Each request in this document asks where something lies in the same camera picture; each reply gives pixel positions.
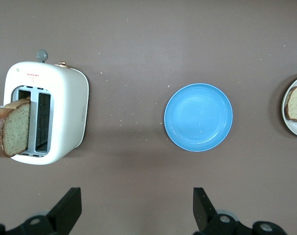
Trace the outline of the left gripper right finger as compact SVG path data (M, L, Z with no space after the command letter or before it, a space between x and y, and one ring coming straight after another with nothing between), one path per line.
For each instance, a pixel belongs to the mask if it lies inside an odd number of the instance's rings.
M196 235L285 235L277 224L257 221L251 228L231 215L218 213L203 188L193 189L193 214L198 231Z

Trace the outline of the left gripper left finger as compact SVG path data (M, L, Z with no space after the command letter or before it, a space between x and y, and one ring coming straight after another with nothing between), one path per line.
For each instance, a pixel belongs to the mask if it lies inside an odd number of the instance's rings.
M0 235L68 235L81 213L81 189L71 188L47 214L30 217L8 231L0 224Z

